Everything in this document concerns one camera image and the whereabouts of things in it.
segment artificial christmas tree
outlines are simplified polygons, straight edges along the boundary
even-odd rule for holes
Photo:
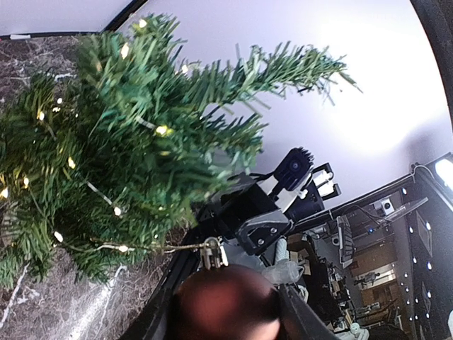
[[[53,248],[81,273],[106,279],[115,264],[165,249],[165,235],[190,219],[191,203],[227,185],[261,150],[260,92],[327,91],[346,65],[326,50],[251,48],[237,63],[177,63],[174,18],[150,16],[117,33],[84,38],[75,79],[36,74],[0,121],[0,285],[21,267],[42,278]],[[250,118],[227,119],[242,102]],[[207,110],[215,104],[213,110]],[[213,161],[223,152],[228,164]]]

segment marble surface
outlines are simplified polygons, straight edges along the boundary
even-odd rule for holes
[[[77,41],[0,41],[0,114],[36,70],[52,67],[59,77],[73,75]],[[177,244],[182,235],[176,231],[171,243]],[[155,256],[138,266],[114,268],[110,282],[100,285],[76,282],[70,256],[56,249],[54,266],[43,282],[25,273],[16,291],[0,288],[0,339],[118,339],[151,296],[169,259]]]

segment fairy light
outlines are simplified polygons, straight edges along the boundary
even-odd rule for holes
[[[168,131],[167,125],[161,125],[156,128],[156,132],[159,133],[160,135],[165,135]]]
[[[36,118],[38,120],[44,120],[45,114],[42,111],[38,111],[38,114],[36,115]]]
[[[54,236],[58,242],[60,242],[60,243],[63,242],[63,235],[61,235],[59,232],[54,232]]]
[[[121,58],[126,59],[127,55],[129,54],[129,44],[127,42],[121,47]]]
[[[187,72],[189,72],[189,68],[188,68],[187,65],[184,64],[184,65],[181,67],[181,73],[182,73],[182,74],[186,74]]]
[[[0,192],[0,196],[3,198],[8,198],[8,195],[9,195],[8,188],[5,188]]]
[[[126,251],[129,250],[128,246],[122,245],[118,247],[118,250],[121,251],[122,253],[125,253]]]
[[[74,163],[74,160],[72,159],[72,157],[68,158],[68,165],[71,169],[76,168],[76,164]]]

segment red ornament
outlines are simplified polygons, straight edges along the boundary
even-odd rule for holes
[[[169,339],[276,340],[279,300],[274,286],[244,266],[202,269],[176,293]]]

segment white backdrop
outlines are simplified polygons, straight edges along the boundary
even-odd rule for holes
[[[271,171],[291,148],[306,147],[316,164],[331,163],[343,192],[328,208],[452,151],[442,82],[409,0],[153,0],[122,30],[150,12],[177,15],[176,34],[189,39],[183,55],[192,61],[236,59],[236,43],[244,55],[254,44],[271,52],[287,40],[347,55],[363,94],[343,84],[332,92],[335,106],[317,94],[262,97],[272,109],[263,111],[270,126],[257,170]]]
[[[131,0],[0,0],[0,35],[103,30]]]

